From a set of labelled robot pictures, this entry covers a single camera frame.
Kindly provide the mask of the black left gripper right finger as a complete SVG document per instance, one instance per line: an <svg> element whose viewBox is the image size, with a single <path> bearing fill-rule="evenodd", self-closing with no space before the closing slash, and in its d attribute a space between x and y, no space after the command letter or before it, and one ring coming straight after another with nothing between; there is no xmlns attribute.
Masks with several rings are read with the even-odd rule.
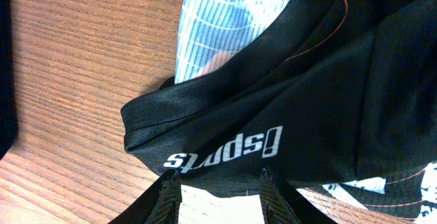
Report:
<svg viewBox="0 0 437 224"><path fill-rule="evenodd" d="M259 180L265 224L336 224L279 174L263 168Z"/></svg>

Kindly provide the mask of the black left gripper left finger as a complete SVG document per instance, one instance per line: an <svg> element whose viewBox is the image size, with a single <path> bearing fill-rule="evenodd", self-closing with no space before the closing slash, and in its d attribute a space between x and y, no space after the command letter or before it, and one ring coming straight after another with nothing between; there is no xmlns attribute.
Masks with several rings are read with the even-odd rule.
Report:
<svg viewBox="0 0 437 224"><path fill-rule="evenodd" d="M180 172L170 169L109 224L178 224L181 203Z"/></svg>

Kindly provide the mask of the black orange patterned jersey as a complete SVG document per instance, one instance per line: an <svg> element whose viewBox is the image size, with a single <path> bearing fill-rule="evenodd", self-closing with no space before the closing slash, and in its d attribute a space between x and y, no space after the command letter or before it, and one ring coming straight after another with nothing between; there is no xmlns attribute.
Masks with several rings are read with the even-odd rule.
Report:
<svg viewBox="0 0 437 224"><path fill-rule="evenodd" d="M268 168L435 223L436 0L184 0L174 76L121 114L127 153L180 172L179 216L190 190L264 222Z"/></svg>

